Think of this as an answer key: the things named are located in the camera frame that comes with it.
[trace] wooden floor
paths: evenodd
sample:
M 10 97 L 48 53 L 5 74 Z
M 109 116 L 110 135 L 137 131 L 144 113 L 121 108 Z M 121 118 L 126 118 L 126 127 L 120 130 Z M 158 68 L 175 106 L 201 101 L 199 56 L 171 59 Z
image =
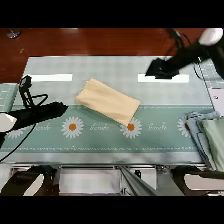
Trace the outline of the wooden floor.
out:
M 204 28 L 177 28 L 193 42 Z M 163 28 L 21 28 L 8 39 L 0 28 L 0 83 L 19 82 L 28 57 L 66 55 L 164 55 L 174 43 Z

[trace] pile of clothes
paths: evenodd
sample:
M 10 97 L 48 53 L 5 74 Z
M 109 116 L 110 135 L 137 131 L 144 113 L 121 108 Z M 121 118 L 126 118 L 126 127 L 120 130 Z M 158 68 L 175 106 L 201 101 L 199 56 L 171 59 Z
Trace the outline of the pile of clothes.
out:
M 187 125 L 199 153 L 211 170 L 224 171 L 224 117 L 217 111 L 187 115 Z

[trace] robotic arm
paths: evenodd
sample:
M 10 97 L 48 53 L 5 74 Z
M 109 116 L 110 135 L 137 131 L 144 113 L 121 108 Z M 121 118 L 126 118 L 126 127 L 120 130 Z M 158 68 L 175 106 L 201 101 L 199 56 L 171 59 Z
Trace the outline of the robotic arm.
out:
M 223 28 L 207 28 L 196 42 L 184 47 L 181 35 L 173 29 L 167 29 L 169 35 L 175 39 L 178 51 L 168 60 L 157 58 L 153 60 L 146 72 L 146 76 L 157 79 L 172 79 L 179 74 L 179 69 L 191 64 L 213 61 L 217 73 L 224 79 L 224 36 Z

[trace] yellow fabric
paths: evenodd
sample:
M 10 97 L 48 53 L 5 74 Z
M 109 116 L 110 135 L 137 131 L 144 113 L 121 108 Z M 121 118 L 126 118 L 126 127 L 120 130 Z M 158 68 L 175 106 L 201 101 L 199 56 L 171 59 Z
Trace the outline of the yellow fabric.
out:
M 86 82 L 76 102 L 128 126 L 140 101 L 126 96 L 93 78 Z

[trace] daisy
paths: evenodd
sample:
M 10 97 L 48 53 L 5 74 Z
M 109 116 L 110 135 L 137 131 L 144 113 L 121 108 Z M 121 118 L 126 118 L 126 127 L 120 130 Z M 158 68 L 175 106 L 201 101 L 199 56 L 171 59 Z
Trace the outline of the daisy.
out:
M 190 129 L 186 122 L 186 117 L 182 117 L 182 119 L 178 120 L 178 130 L 182 132 L 182 135 L 184 135 L 186 138 L 191 138 Z
M 140 130 L 142 130 L 142 125 L 138 119 L 132 118 L 128 126 L 120 125 L 120 131 L 123 132 L 126 138 L 135 138 L 135 136 L 139 136 L 141 134 Z
M 66 138 L 71 139 L 82 134 L 83 126 L 83 121 L 78 117 L 69 117 L 63 122 L 61 131 L 64 132 L 63 135 L 66 135 Z
M 20 135 L 23 134 L 23 131 L 25 131 L 26 128 L 21 128 L 21 129 L 18 129 L 18 130 L 14 130 L 14 131 L 10 131 L 9 133 L 7 133 L 7 136 L 8 138 L 17 138 L 19 137 Z

